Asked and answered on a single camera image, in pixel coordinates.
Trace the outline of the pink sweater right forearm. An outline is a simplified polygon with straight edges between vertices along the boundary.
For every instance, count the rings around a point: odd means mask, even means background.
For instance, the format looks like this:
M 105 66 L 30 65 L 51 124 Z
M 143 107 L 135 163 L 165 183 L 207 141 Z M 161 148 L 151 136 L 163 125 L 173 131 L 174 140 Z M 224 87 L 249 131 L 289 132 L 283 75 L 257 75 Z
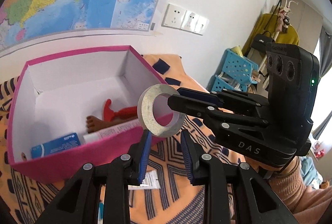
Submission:
M 260 168 L 273 171 L 269 179 L 272 190 L 292 212 L 298 223 L 331 223 L 331 187 L 315 190 L 306 186 L 300 175 L 301 163 L 295 157 L 280 173 L 248 157 L 246 162 L 254 170 Z

